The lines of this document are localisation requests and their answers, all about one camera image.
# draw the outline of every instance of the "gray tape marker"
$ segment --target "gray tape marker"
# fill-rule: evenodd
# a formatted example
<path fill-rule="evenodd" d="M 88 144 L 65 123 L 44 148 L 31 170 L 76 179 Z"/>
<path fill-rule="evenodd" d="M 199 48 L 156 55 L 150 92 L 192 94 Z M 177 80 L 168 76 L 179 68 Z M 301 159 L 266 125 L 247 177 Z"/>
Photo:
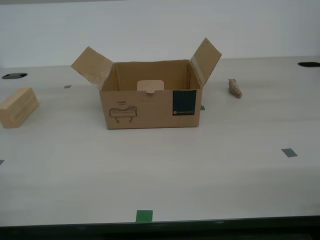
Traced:
<path fill-rule="evenodd" d="M 288 158 L 292 158 L 292 157 L 297 157 L 298 155 L 295 153 L 295 151 L 292 150 L 292 148 L 286 148 L 286 149 L 281 149 L 282 152 L 284 152 L 284 154 L 288 157 Z"/>

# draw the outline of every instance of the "open cardboard box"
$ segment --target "open cardboard box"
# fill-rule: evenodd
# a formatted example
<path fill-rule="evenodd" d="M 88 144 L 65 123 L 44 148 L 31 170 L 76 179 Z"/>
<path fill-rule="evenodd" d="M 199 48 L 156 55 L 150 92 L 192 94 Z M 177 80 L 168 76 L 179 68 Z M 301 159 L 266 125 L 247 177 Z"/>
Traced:
<path fill-rule="evenodd" d="M 221 55 L 207 38 L 191 60 L 112 62 L 87 47 L 71 67 L 100 90 L 108 129 L 197 127 Z"/>

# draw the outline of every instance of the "box flap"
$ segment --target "box flap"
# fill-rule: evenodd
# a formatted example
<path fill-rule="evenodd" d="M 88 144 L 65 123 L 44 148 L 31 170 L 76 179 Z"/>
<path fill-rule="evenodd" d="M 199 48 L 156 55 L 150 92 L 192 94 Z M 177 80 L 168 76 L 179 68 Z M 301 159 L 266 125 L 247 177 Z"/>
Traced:
<path fill-rule="evenodd" d="M 208 81 L 221 56 L 222 54 L 205 38 L 191 58 L 191 64 L 201 87 Z"/>
<path fill-rule="evenodd" d="M 71 67 L 99 90 L 102 90 L 113 64 L 111 60 L 88 46 Z"/>

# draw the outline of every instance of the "cardboard box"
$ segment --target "cardboard box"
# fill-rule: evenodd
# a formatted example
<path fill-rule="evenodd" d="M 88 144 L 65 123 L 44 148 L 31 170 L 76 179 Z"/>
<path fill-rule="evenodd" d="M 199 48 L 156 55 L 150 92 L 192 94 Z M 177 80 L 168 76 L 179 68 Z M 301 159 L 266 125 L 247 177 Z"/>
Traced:
<path fill-rule="evenodd" d="M 19 88 L 0 103 L 0 123 L 5 129 L 18 128 L 38 105 L 32 88 Z"/>
<path fill-rule="evenodd" d="M 191 60 L 112 62 L 87 47 L 71 67 L 100 90 L 108 129 L 197 127 L 220 57 L 205 38 Z"/>

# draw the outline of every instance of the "green tape marker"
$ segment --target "green tape marker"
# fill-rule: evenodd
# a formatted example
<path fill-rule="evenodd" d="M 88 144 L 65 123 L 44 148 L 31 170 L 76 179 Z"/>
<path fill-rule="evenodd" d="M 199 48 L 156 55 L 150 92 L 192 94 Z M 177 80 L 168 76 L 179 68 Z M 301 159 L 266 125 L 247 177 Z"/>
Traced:
<path fill-rule="evenodd" d="M 135 222 L 136 223 L 152 222 L 153 213 L 154 211 L 152 210 L 137 210 Z"/>

